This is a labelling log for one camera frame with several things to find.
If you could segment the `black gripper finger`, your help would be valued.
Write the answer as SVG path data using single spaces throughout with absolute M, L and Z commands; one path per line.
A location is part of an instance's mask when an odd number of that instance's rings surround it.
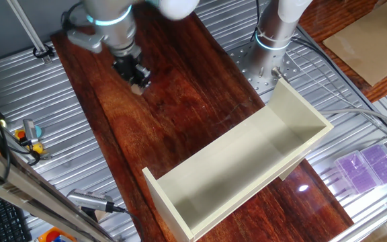
M 147 88 L 150 85 L 151 72 L 140 64 L 137 64 L 135 69 L 135 84 L 141 88 Z
M 133 86 L 136 83 L 136 75 L 134 73 L 125 72 L 122 74 L 122 78 L 129 84 L 129 86 Z

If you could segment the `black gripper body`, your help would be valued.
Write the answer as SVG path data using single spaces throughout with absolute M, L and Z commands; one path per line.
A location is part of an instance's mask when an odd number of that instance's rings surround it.
M 134 73 L 135 74 L 135 66 L 137 64 L 140 64 L 141 57 L 137 56 L 134 57 L 131 54 L 122 56 L 122 57 L 116 57 L 115 62 L 113 63 L 113 68 L 119 73 L 119 75 L 122 77 L 122 74 L 125 72 Z

